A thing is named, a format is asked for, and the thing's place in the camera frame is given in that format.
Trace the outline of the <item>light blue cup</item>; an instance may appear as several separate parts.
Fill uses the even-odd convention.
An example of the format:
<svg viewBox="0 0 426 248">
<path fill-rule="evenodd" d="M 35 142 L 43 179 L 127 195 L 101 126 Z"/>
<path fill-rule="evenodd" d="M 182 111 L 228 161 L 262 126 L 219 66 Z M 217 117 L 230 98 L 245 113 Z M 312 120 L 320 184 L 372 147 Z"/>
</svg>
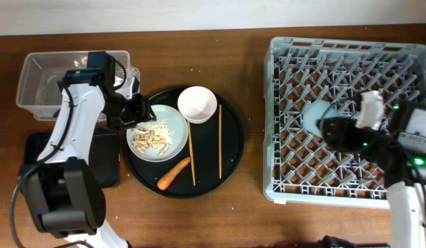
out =
<svg viewBox="0 0 426 248">
<path fill-rule="evenodd" d="M 330 107 L 327 101 L 315 101 L 303 113 L 303 128 L 318 137 L 323 137 L 317 121 L 322 119 L 324 112 Z"/>
</svg>

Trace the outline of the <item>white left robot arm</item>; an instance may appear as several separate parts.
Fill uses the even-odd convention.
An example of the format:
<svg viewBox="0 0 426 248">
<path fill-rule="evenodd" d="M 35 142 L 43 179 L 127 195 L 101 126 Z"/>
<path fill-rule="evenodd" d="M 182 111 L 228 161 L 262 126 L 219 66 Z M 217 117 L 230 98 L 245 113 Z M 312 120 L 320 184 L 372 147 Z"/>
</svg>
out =
<svg viewBox="0 0 426 248">
<path fill-rule="evenodd" d="M 9 222 L 16 246 L 23 245 L 14 219 L 22 193 L 39 232 L 69 246 L 130 247 L 106 219 L 105 195 L 89 168 L 89 151 L 101 113 L 119 132 L 156 115 L 147 97 L 128 99 L 116 92 L 114 82 L 114 71 L 102 68 L 69 70 L 58 82 L 63 100 L 50 140 L 35 163 L 23 166 L 12 194 Z"/>
</svg>

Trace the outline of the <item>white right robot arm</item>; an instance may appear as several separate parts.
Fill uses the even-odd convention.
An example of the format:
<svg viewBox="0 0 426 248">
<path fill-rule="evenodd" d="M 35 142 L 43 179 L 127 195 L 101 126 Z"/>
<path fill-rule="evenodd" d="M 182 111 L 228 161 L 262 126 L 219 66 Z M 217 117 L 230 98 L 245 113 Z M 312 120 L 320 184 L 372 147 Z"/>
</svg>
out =
<svg viewBox="0 0 426 248">
<path fill-rule="evenodd" d="M 378 129 L 380 101 L 361 101 L 357 120 L 317 101 L 311 124 L 333 150 L 357 153 L 383 170 L 392 216 L 393 247 L 426 247 L 426 105 L 399 101 L 387 132 Z"/>
</svg>

